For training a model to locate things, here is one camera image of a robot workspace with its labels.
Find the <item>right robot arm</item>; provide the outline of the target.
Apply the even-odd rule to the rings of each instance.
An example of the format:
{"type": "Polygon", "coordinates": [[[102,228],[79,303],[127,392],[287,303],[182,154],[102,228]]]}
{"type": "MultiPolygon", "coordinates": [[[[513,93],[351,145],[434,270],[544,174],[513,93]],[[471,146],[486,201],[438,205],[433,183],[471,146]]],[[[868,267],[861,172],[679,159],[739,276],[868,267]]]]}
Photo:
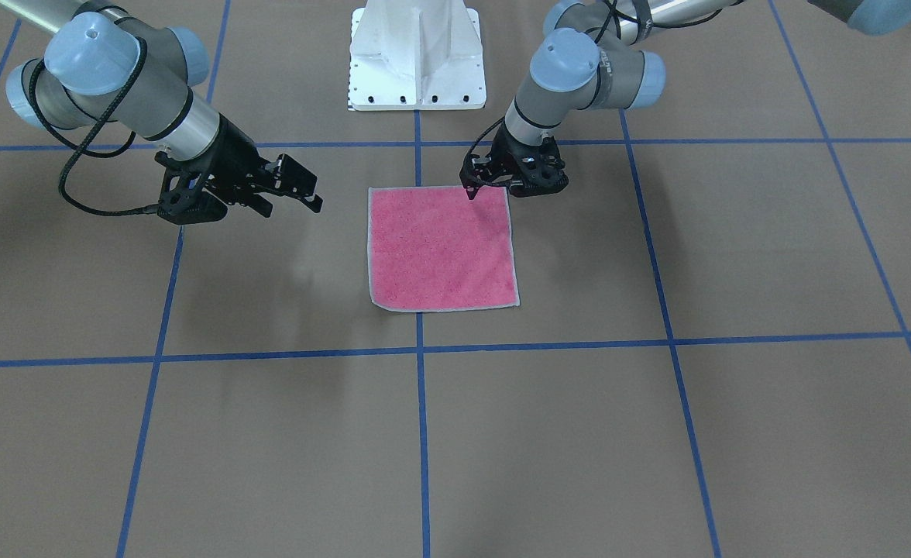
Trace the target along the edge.
{"type": "Polygon", "coordinates": [[[91,142],[119,122],[156,148],[164,169],[154,204],[123,215],[157,215],[174,225],[225,218],[229,206],[272,212],[271,195],[320,212],[317,178],[292,157],[260,156],[254,142],[194,91],[208,77],[208,54],[184,27],[151,27],[112,1],[2,1],[2,9],[51,34],[40,59],[7,77],[12,109],[72,154],[59,177],[61,197],[81,157],[101,157],[91,142]]]}

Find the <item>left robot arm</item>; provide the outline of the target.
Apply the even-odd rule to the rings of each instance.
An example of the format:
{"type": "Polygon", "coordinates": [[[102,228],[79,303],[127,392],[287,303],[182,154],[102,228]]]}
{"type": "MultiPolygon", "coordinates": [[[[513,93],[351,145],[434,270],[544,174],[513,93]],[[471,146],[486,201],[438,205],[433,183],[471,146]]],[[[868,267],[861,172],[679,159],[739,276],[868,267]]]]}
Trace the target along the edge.
{"type": "MultiPolygon", "coordinates": [[[[568,186],[555,132],[572,111],[630,110],[664,95],[665,61],[642,49],[659,29],[714,21],[735,1],[559,1],[545,16],[543,43],[505,116],[491,125],[484,157],[466,153],[459,179],[467,198],[505,188],[517,198],[557,194],[568,186]]],[[[835,100],[841,129],[911,125],[911,1],[816,1],[830,27],[799,36],[800,60],[844,74],[835,100]]]]}

